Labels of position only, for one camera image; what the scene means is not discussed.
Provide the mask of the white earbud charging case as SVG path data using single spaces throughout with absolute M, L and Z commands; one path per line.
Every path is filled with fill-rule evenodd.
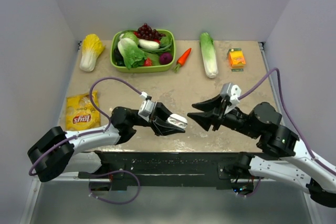
M 187 127 L 187 119 L 184 118 L 183 116 L 178 115 L 178 114 L 171 114 L 167 118 L 166 122 L 171 124 L 171 125 L 177 126 L 181 129 L 186 129 L 186 127 Z

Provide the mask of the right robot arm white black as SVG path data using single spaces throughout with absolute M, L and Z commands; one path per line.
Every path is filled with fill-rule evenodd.
M 263 177 L 287 183 L 310 195 L 316 203 L 335 207 L 335 166 L 314 151 L 303 139 L 281 124 L 282 115 L 268 102 L 262 102 L 249 113 L 239 108 L 226 112 L 227 99 L 220 96 L 193 104 L 198 113 L 188 113 L 204 130 L 225 126 L 253 139 L 263 153 L 283 161 L 267 161 L 257 155 L 240 152 L 224 171 L 236 178 Z

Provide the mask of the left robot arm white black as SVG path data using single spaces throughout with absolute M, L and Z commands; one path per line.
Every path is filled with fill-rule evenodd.
M 90 130 L 64 131 L 55 126 L 27 152 L 32 163 L 30 176 L 48 182 L 67 171 L 75 156 L 88 150 L 119 145 L 135 134 L 134 126 L 149 127 L 156 136 L 185 133 L 187 119 L 172 113 L 161 102 L 143 101 L 138 110 L 118 106 L 108 117 L 108 124 Z

